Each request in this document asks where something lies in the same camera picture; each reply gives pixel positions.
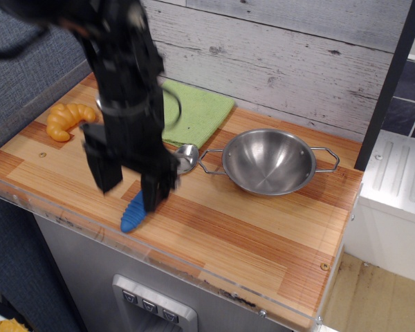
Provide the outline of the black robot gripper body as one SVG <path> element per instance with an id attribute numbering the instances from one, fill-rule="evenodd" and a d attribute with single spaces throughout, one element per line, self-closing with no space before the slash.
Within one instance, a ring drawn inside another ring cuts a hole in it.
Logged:
<path id="1" fill-rule="evenodd" d="M 178 161 L 164 146 L 164 102 L 148 100 L 133 107 L 101 106 L 103 124 L 83 124 L 84 145 L 105 151 L 141 175 L 175 173 Z"/>

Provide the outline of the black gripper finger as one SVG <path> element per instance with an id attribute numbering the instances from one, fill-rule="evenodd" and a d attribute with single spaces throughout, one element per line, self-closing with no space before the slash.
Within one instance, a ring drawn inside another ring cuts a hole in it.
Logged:
<path id="1" fill-rule="evenodd" d="M 175 173 L 141 176 L 143 203 L 146 212 L 155 212 L 160 203 L 175 189 Z"/>
<path id="2" fill-rule="evenodd" d="M 84 145 L 86 159 L 95 184 L 102 193 L 112 190 L 122 180 L 122 165 L 105 151 Z"/>

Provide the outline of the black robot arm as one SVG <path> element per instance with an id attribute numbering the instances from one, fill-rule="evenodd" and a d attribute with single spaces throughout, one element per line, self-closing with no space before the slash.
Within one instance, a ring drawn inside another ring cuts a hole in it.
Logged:
<path id="1" fill-rule="evenodd" d="M 98 83 L 102 124 L 84 124 L 84 149 L 97 186 L 108 192 L 122 168 L 141 175 L 144 207 L 153 212 L 176 187 L 178 159 L 163 144 L 163 72 L 139 1 L 0 1 L 0 9 L 39 30 L 0 50 L 0 59 L 22 54 L 56 25 L 81 43 Z"/>

